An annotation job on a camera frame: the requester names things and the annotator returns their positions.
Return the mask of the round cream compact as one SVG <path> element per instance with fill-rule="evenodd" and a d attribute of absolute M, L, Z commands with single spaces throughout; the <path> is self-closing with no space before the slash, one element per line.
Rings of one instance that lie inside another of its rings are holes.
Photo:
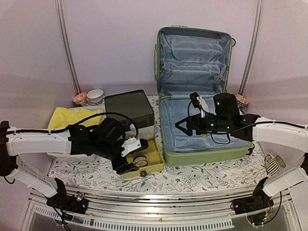
<path fill-rule="evenodd" d="M 144 155 L 136 156 L 133 159 L 133 163 L 136 167 L 145 167 L 148 165 L 147 157 Z"/>

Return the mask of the green hard-shell suitcase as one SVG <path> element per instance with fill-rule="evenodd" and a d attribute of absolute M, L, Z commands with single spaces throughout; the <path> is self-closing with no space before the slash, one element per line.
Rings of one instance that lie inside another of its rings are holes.
<path fill-rule="evenodd" d="M 170 26 L 161 28 L 155 46 L 161 134 L 165 161 L 185 166 L 239 159 L 252 153 L 251 142 L 230 135 L 187 136 L 175 124 L 199 114 L 190 105 L 198 93 L 214 113 L 213 97 L 226 92 L 231 51 L 235 40 L 225 32 Z"/>

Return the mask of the plain yellow garment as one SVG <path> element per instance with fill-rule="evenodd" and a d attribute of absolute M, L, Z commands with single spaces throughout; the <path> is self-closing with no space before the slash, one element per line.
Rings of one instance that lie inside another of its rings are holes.
<path fill-rule="evenodd" d="M 70 110 L 63 107 L 57 107 L 49 121 L 48 129 L 64 128 L 68 125 L 75 124 L 88 116 L 103 112 L 104 110 L 90 111 L 85 108 Z"/>

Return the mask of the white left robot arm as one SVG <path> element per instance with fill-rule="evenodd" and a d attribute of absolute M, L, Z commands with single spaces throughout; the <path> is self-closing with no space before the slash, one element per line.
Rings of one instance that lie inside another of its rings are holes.
<path fill-rule="evenodd" d="M 0 175 L 39 191 L 47 198 L 47 205 L 54 209 L 84 215 L 89 201 L 81 192 L 69 196 L 60 179 L 42 174 L 26 164 L 20 155 L 97 155 L 110 160 L 113 170 L 122 175 L 138 169 L 128 162 L 127 155 L 148 147 L 148 141 L 138 135 L 126 137 L 122 124 L 110 117 L 98 125 L 86 127 L 79 121 L 60 129 L 17 129 L 10 127 L 8 121 L 1 121 Z"/>

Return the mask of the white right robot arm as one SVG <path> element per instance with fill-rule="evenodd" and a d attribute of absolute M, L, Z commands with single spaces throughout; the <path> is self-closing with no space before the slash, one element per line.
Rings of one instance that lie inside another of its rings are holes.
<path fill-rule="evenodd" d="M 227 135 L 248 142 L 267 143 L 271 146 L 267 163 L 286 164 L 275 170 L 267 169 L 251 196 L 235 199 L 231 208 L 235 214 L 247 214 L 272 208 L 273 196 L 308 179 L 308 127 L 289 122 L 268 119 L 255 114 L 240 114 L 234 94 L 220 93 L 213 97 L 215 113 L 208 112 L 203 98 L 190 94 L 190 105 L 200 113 L 188 115 L 175 126 L 188 136 L 193 134 Z"/>

